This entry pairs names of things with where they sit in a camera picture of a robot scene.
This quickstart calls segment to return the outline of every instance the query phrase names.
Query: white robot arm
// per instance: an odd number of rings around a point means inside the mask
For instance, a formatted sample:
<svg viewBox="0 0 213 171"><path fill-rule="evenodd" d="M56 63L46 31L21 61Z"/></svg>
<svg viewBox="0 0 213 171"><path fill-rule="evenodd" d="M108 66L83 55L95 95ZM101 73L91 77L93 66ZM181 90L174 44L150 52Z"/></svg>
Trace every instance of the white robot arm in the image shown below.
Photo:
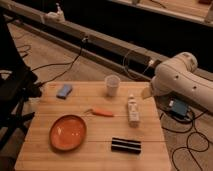
<svg viewBox="0 0 213 171"><path fill-rule="evenodd" d="M162 62L151 80L152 95L162 96L174 91L213 112L213 82L193 74L196 68L197 60L188 52Z"/></svg>

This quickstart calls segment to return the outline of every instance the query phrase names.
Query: white cup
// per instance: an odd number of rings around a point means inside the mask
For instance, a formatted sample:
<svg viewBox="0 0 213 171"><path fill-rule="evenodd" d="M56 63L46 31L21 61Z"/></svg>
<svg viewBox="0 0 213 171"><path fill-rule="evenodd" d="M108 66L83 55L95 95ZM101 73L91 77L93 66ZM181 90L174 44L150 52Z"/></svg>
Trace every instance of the white cup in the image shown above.
<svg viewBox="0 0 213 171"><path fill-rule="evenodd" d="M105 77L105 84L108 96L116 96L120 81L120 78L116 75L108 75Z"/></svg>

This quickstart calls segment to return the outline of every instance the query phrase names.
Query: orange plate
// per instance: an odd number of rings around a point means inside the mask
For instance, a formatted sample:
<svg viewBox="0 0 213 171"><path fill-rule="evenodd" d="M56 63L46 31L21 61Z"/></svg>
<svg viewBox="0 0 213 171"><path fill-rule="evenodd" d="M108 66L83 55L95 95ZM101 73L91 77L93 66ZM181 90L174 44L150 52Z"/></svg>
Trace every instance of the orange plate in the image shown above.
<svg viewBox="0 0 213 171"><path fill-rule="evenodd" d="M86 124L76 115L65 115L55 121L50 130L51 145L62 151L78 147L86 135Z"/></svg>

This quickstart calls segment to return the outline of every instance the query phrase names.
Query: wooden table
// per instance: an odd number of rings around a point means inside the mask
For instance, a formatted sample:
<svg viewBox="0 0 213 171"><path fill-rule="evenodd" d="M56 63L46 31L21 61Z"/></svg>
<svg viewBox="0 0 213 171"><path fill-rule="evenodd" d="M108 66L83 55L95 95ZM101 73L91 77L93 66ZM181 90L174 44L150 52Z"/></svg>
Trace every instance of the wooden table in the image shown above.
<svg viewBox="0 0 213 171"><path fill-rule="evenodd" d="M124 3L132 3L132 0L117 0ZM199 0L140 0L139 4L148 5L150 7L159 7L162 8L161 5L166 7L166 10L171 12L178 12L182 14L192 15L196 17L205 18L210 5L199 3Z"/></svg>
<svg viewBox="0 0 213 171"><path fill-rule="evenodd" d="M73 91L66 100L56 98L63 83ZM114 98L105 94L104 82L51 82L45 86L25 142L16 171L154 171L171 169L164 135L153 98L142 100L146 82L121 82ZM133 93L139 105L140 126L131 128L127 118L127 98ZM92 107L114 112L114 117L83 114ZM83 144L73 151L53 152L49 131L55 120L66 114L81 116L87 125ZM112 137L142 141L141 154L111 151Z"/></svg>

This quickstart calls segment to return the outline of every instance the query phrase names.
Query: black chair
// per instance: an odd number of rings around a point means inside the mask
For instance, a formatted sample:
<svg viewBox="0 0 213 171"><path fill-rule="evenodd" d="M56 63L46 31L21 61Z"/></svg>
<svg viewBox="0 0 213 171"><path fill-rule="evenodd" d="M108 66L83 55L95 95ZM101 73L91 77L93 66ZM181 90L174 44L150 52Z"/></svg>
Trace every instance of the black chair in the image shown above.
<svg viewBox="0 0 213 171"><path fill-rule="evenodd" d="M29 98L40 97L41 91L36 83L37 76L24 63L16 49L1 8L0 41L0 129L7 128L0 138L1 150L16 128L27 133L24 122L31 120L34 113L22 115L24 102Z"/></svg>

